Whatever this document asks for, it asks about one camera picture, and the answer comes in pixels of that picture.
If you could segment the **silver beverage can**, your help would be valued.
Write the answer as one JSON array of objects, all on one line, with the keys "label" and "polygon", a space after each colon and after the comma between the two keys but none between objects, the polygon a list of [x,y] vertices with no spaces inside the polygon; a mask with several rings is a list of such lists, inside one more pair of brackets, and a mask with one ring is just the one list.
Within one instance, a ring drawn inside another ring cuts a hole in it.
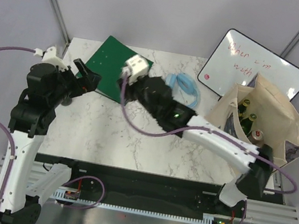
[{"label": "silver beverage can", "polygon": [[256,145],[257,147],[261,147],[264,144],[264,135],[261,130],[253,130],[247,135],[248,140]]}]

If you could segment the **beige canvas bag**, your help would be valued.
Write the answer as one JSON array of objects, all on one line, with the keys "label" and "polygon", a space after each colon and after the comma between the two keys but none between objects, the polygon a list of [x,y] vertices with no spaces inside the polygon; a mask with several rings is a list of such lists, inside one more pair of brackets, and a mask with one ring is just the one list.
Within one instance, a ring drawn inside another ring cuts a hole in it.
[{"label": "beige canvas bag", "polygon": [[247,86],[233,85],[218,101],[206,120],[242,141],[250,142],[241,128],[238,105],[250,100],[245,117],[256,114],[252,130],[263,132],[263,143],[273,149],[279,167],[299,158],[299,113],[278,87],[257,74]]}]

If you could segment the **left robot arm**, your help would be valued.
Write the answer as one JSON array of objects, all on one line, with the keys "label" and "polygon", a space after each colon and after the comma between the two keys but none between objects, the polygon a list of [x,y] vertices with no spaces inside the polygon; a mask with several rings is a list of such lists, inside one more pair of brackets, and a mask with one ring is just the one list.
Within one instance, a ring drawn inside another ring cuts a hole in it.
[{"label": "left robot arm", "polygon": [[58,57],[44,55],[27,74],[27,87],[12,109],[9,141],[0,173],[0,224],[35,224],[43,204],[61,185],[75,186],[80,174],[75,163],[61,159],[32,186],[29,176],[55,109],[65,100],[95,91],[102,80],[80,59],[74,61],[80,76]]}]

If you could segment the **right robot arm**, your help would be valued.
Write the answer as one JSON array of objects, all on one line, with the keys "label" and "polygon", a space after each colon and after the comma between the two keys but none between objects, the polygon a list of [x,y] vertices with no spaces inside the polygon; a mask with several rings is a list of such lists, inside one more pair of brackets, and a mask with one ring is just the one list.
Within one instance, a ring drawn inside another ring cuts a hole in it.
[{"label": "right robot arm", "polygon": [[134,76],[123,68],[118,80],[121,89],[120,103],[138,101],[163,129],[153,137],[177,135],[197,143],[218,155],[240,173],[226,183],[214,198],[214,209],[226,214],[240,201],[261,198],[272,173],[272,149],[257,147],[220,130],[193,109],[175,101],[172,91],[161,77]]}]

